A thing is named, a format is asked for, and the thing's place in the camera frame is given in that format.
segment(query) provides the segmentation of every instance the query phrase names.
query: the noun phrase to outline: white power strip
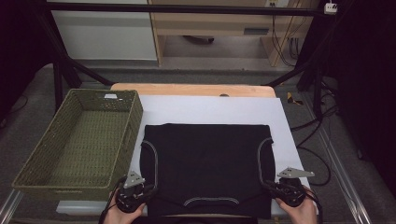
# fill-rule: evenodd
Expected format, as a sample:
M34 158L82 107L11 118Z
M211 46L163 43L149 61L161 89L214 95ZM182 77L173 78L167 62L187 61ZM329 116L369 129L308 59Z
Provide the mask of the white power strip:
M337 4L335 3L326 3L324 6L324 14L334 15L337 13Z

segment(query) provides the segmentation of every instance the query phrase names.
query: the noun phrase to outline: white stitching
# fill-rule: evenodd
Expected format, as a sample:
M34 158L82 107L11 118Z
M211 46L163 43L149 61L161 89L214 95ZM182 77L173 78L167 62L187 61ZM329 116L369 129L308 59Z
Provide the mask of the white stitching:
M155 149L155 146L152 145L149 141L143 140L143 143L148 144L151 149L154 151L154 157L155 157L155 182L154 182L154 188L157 188L158 185L158 154L157 154L157 149Z
M260 176L260 182L262 183L262 185L264 185L264 181L262 180L262 163L260 162L260 152L262 151L262 145L264 145L264 143L268 140L272 140L272 138L271 137L265 138L260 143L259 148L257 148L257 163L259 164L259 176Z
M239 204L238 200L235 198L191 198L184 202L184 206L187 206L189 203L194 201L230 201L236 204Z

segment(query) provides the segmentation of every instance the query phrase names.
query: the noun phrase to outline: table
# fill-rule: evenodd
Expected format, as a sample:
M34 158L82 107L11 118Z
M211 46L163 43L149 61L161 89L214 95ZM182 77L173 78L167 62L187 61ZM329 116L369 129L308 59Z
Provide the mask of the table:
M165 122L268 124L274 139L276 172L304 169L280 100L270 87L241 85L115 84L112 90L137 90L144 114L136 140L131 169L140 173L140 142L146 124ZM230 97L219 97L227 94ZM302 183L309 187L306 178ZM61 201L58 213L99 215L106 202ZM273 216L285 216L275 201Z

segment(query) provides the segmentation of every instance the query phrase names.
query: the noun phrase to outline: human hand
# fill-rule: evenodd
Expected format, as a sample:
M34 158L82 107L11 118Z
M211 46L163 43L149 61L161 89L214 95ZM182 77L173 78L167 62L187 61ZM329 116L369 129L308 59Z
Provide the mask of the human hand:
M306 186L304 188L312 196L311 190ZM276 202L289 215L293 224L317 224L317 207L310 198L305 197L297 207L290 207L278 198L276 198Z
M111 199L111 203L109 206L110 209L108 209L107 211L104 224L131 224L137 217L140 217L142 215L143 208L146 204L142 203L133 213L124 213L115 205L117 191L118 190L116 190L116 193Z

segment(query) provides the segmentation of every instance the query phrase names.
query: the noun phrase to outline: folded black garment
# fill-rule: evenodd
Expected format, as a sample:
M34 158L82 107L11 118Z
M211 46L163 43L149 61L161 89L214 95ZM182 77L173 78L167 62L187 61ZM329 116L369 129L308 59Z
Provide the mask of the folded black garment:
M140 170L158 188L148 216L270 218L262 183L275 180L272 144L268 125L147 125Z

